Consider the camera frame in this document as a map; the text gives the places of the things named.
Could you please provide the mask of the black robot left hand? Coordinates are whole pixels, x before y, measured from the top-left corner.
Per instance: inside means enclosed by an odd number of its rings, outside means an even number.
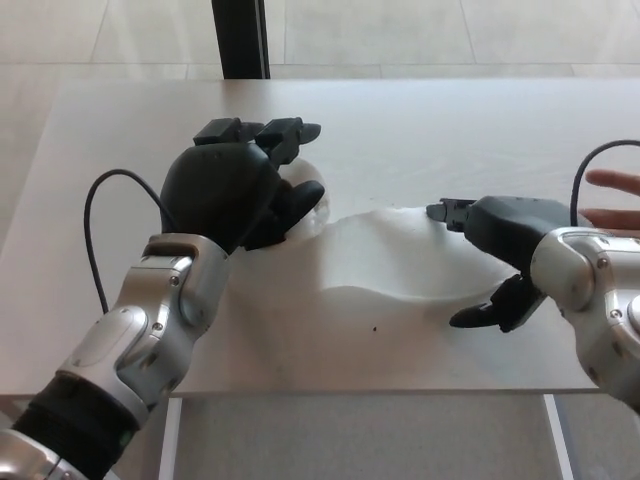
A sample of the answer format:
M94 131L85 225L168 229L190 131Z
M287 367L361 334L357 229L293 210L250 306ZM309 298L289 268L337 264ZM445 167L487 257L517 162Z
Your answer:
M227 254L284 242L325 189L317 180L294 184L280 169L320 133L320 125L299 117L211 120L168 170L160 193L163 232L203 236Z

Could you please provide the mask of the person's bare hand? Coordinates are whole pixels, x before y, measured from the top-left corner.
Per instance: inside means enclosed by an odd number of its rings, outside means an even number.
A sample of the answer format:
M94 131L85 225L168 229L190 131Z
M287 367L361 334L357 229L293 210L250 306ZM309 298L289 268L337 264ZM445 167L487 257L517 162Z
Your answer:
M615 170L595 169L586 174L589 184L639 196L639 176ZM596 228L623 237L639 237L639 211L602 208L581 209L580 213Z

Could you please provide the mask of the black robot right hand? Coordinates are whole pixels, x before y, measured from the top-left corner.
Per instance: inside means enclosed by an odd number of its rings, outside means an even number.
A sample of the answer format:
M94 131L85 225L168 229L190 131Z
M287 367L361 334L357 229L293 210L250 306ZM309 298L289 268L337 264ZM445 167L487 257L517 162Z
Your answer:
M496 326L503 333L522 326L546 298L531 280L534 251L546 234L570 225L569 208L555 200L513 196L443 198L428 205L426 215L516 270L487 302L458 311L449 325L459 329Z

